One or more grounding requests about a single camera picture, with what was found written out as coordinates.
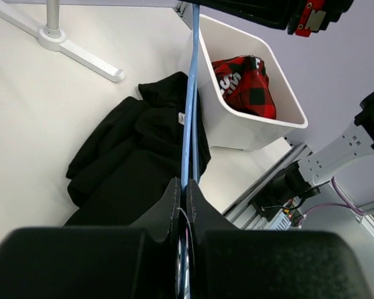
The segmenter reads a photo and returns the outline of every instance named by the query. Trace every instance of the white table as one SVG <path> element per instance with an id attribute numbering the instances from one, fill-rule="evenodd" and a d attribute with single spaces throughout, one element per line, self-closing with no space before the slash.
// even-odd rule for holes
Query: white table
<path id="1" fill-rule="evenodd" d="M 18 7 L 45 22 L 45 6 Z M 177 71 L 189 36 L 168 8 L 62 6 L 60 18 L 72 41 L 127 77 L 112 83 L 0 19 L 0 241 L 18 227 L 62 225 L 76 211 L 70 160 L 120 100 L 138 96 L 138 83 Z M 213 148 L 204 195 L 224 211 L 289 149 L 283 139 L 253 153 Z"/>

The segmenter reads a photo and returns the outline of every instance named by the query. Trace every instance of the black garment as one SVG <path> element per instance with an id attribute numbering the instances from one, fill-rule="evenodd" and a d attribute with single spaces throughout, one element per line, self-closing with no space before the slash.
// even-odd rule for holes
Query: black garment
<path id="1" fill-rule="evenodd" d="M 124 99 L 98 125 L 69 165 L 68 192 L 80 209 L 66 225 L 129 225 L 180 177 L 187 79 L 178 72 L 140 84 L 143 101 Z M 197 119 L 202 174 L 211 157 Z"/>

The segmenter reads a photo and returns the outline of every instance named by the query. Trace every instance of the plaid garment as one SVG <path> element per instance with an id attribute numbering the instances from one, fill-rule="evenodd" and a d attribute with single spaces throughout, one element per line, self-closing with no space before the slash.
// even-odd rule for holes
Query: plaid garment
<path id="1" fill-rule="evenodd" d="M 264 61 L 239 56 L 212 63 L 226 103 L 239 112 L 276 119 L 276 106 L 269 92 Z"/>

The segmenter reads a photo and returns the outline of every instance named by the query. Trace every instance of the white bin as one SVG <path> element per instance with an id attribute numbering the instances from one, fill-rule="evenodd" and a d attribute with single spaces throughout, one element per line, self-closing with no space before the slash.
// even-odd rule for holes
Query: white bin
<path id="1" fill-rule="evenodd" d="M 181 55 L 179 69 L 188 74 L 192 34 Z M 258 37 L 201 15 L 198 57 L 198 91 L 209 145 L 240 150 L 258 150 L 298 128 L 307 119 L 270 47 Z M 269 90 L 277 108 L 271 120 L 237 112 L 223 100 L 211 61 L 239 55 L 255 55 L 265 62 Z"/>

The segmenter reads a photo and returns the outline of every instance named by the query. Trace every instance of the clothing tag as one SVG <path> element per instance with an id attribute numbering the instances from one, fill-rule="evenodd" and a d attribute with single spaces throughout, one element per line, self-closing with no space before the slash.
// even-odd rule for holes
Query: clothing tag
<path id="1" fill-rule="evenodd" d="M 185 125 L 185 114 L 184 113 L 181 113 L 181 112 L 179 112 L 179 124 L 181 124 L 181 125 Z"/>

